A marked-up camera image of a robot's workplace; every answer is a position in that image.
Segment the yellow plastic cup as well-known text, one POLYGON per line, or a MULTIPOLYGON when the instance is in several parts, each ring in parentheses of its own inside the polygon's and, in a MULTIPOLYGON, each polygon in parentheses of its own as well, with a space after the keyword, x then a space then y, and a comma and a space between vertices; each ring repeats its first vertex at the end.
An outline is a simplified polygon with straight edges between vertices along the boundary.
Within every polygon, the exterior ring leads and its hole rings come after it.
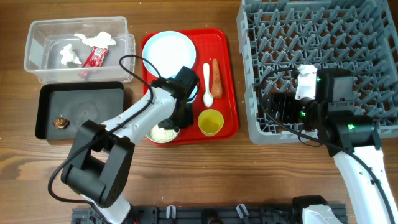
POLYGON ((198 127, 205 136, 215 136, 223 125, 224 117, 218 110, 204 110, 198 117, 198 127))

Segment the red sauce packet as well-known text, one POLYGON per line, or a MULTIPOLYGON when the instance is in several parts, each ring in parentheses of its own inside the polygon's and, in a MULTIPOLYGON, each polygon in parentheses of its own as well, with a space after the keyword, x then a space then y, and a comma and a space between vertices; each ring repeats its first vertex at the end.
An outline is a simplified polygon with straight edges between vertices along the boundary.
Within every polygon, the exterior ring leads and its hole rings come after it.
POLYGON ((100 67, 104 61, 106 54, 109 52, 107 48, 93 47, 88 58, 84 62, 82 68, 100 67))

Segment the brown food scrap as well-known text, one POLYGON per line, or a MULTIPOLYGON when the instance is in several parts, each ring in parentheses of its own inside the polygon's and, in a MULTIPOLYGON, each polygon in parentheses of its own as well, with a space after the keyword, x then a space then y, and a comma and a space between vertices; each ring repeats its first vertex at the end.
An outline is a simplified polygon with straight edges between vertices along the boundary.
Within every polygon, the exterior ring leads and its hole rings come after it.
POLYGON ((56 129, 65 129, 69 125, 69 120, 66 118, 55 118, 53 121, 53 125, 56 129))

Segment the light blue bowl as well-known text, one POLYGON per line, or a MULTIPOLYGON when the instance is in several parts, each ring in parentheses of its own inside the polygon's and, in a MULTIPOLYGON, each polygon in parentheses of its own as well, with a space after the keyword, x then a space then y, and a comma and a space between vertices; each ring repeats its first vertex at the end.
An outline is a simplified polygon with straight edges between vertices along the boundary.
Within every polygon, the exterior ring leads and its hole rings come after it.
POLYGON ((200 89, 200 79, 198 75, 189 75, 186 77, 185 75, 176 75, 173 77, 173 80, 181 83, 188 91, 193 83, 195 83, 195 87, 192 91, 189 91, 190 96, 188 97, 187 103, 193 103, 197 97, 198 91, 200 89))

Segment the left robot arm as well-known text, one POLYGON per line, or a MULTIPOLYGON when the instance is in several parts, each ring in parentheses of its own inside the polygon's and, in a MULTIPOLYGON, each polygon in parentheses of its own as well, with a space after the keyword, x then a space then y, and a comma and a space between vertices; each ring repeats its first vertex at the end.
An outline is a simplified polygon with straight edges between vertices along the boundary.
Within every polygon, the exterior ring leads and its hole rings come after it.
POLYGON ((187 67, 153 80, 147 93, 119 116, 79 128, 62 166, 61 181, 83 196, 108 223, 123 223, 131 205, 123 189, 135 145, 158 126, 180 131, 193 124, 190 95, 200 79, 187 67))

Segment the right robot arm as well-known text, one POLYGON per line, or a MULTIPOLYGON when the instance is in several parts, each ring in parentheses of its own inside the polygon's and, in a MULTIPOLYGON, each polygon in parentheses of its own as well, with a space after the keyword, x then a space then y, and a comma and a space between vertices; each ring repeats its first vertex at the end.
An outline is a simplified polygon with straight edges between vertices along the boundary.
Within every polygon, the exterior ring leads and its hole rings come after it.
POLYGON ((397 223, 381 138, 373 119, 354 113, 353 75, 313 65, 290 68, 295 93, 268 93, 263 78, 257 94, 266 116, 299 139, 324 145, 343 177, 358 223, 397 223))

